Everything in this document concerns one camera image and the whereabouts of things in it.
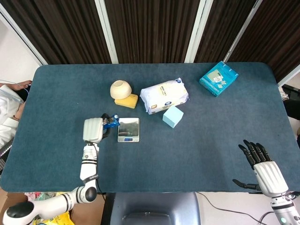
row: white shirt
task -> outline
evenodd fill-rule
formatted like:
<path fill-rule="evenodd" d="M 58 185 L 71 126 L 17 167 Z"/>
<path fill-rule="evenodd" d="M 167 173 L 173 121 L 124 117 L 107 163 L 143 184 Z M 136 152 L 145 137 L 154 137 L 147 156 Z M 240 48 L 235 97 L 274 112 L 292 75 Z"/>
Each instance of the white shirt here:
<path fill-rule="evenodd" d="M 12 117 L 23 100 L 8 86 L 0 87 L 0 148 L 14 136 L 19 122 Z"/>

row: human hand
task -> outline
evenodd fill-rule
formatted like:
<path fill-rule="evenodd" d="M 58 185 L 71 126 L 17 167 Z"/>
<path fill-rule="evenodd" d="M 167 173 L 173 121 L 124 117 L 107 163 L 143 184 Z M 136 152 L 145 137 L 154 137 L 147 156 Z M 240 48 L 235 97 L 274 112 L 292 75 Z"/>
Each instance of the human hand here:
<path fill-rule="evenodd" d="M 19 119 L 22 117 L 24 107 L 25 107 L 25 103 L 20 104 L 18 111 L 15 113 L 14 119 L 16 119 L 17 121 L 19 121 Z"/>
<path fill-rule="evenodd" d="M 18 84 L 10 84 L 8 85 L 10 89 L 12 90 L 21 90 L 24 88 L 28 88 L 28 86 L 32 83 L 32 81 L 23 81 Z"/>

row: robotic hand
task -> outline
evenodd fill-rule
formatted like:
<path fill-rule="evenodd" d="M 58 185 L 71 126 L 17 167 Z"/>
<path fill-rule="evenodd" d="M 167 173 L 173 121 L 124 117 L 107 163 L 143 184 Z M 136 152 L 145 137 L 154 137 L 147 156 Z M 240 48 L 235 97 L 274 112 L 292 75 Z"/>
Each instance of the robotic hand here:
<path fill-rule="evenodd" d="M 87 145 L 83 149 L 80 179 L 84 186 L 43 201 L 22 202 L 8 208 L 3 216 L 4 225 L 28 225 L 39 215 L 43 219 L 53 218 L 71 210 L 76 203 L 91 203 L 97 197 L 96 181 L 99 147 L 98 143 L 110 133 L 110 128 L 119 126 L 118 115 L 85 120 L 83 139 Z"/>
<path fill-rule="evenodd" d="M 294 202 L 286 195 L 288 186 L 277 164 L 270 159 L 260 143 L 244 140 L 244 144 L 248 149 L 243 145 L 239 145 L 239 148 L 254 170 L 258 184 L 244 184 L 236 179 L 233 182 L 241 188 L 262 191 L 265 196 L 270 197 L 271 207 L 281 225 L 300 225 L 299 213 Z"/>

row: brown curtain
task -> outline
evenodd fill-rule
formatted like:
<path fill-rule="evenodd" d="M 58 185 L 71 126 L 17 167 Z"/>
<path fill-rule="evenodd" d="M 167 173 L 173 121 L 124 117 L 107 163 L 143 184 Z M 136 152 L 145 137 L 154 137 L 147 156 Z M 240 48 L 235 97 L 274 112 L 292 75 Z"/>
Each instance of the brown curtain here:
<path fill-rule="evenodd" d="M 199 0 L 106 0 L 119 63 L 184 62 Z"/>
<path fill-rule="evenodd" d="M 195 62 L 219 62 L 234 42 L 255 0 L 215 0 L 195 57 Z"/>
<path fill-rule="evenodd" d="M 229 61 L 267 63 L 282 80 L 300 64 L 300 1 L 264 0 Z"/>
<path fill-rule="evenodd" d="M 111 63 L 94 0 L 0 0 L 49 64 Z"/>

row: foam cube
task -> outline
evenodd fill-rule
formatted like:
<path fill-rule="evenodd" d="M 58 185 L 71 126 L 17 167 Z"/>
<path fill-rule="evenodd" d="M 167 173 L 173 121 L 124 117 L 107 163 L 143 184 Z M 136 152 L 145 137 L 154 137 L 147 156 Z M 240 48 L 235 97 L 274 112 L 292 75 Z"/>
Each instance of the foam cube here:
<path fill-rule="evenodd" d="M 176 108 L 175 106 L 171 106 L 163 115 L 163 121 L 167 123 L 170 127 L 174 128 L 178 122 L 181 120 L 183 116 L 183 112 Z"/>

